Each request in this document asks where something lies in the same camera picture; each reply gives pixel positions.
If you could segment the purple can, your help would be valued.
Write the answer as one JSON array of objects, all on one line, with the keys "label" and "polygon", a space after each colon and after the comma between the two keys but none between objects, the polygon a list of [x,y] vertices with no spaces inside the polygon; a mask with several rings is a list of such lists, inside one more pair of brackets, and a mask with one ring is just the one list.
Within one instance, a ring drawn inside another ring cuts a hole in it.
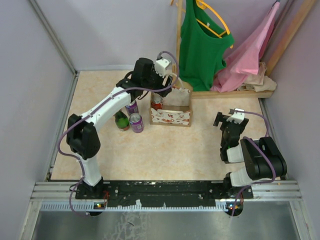
[{"label": "purple can", "polygon": [[129,123],[134,133],[141,133],[144,130],[143,118],[139,113],[132,113]]},{"label": "purple can", "polygon": [[139,113],[137,101],[134,100],[130,104],[126,105],[125,110],[129,116],[131,116],[134,113]]}]

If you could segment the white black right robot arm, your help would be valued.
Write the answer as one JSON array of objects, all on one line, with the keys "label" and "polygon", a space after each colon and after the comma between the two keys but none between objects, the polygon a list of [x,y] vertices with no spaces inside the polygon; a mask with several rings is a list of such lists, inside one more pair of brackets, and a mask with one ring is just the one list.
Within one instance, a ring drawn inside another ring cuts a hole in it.
[{"label": "white black right robot arm", "polygon": [[223,187],[232,198],[240,198],[245,189],[254,184],[271,183],[276,178],[285,177],[288,171],[283,155],[273,138],[269,136],[270,127],[266,119],[265,136],[258,140],[241,136],[249,123],[245,114],[264,117],[255,112],[235,108],[230,110],[229,115],[218,112],[213,123],[215,127],[221,124],[221,160],[225,164],[244,164],[241,169],[227,173],[223,179]]}]

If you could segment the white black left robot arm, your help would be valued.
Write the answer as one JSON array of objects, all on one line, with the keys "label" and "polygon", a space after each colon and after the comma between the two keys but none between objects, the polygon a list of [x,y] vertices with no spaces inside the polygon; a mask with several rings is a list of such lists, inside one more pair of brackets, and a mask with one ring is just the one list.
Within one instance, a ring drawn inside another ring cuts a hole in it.
[{"label": "white black left robot arm", "polygon": [[170,93],[171,65],[171,61],[163,57],[156,61],[139,58],[134,69],[128,72],[100,103],[82,115],[72,114],[68,118],[66,143],[79,160],[82,171],[81,184],[89,195],[103,192],[104,180],[97,161],[101,147],[99,130],[143,92],[159,93],[162,97]]}]

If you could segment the red can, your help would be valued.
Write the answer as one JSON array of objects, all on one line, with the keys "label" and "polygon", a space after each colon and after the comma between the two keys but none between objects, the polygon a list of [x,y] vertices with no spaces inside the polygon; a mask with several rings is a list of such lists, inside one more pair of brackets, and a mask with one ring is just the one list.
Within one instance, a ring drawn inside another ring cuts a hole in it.
[{"label": "red can", "polygon": [[154,95],[151,98],[151,107],[155,110],[159,110],[163,108],[163,99],[159,95]]}]

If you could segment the green glass bottle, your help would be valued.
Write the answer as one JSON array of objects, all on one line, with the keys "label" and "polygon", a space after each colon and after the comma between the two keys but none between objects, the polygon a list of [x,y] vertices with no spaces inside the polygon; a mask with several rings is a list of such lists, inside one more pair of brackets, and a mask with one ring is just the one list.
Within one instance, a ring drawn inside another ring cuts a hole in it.
[{"label": "green glass bottle", "polygon": [[130,123],[127,115],[119,110],[115,115],[115,124],[121,131],[127,131],[130,128]]}]

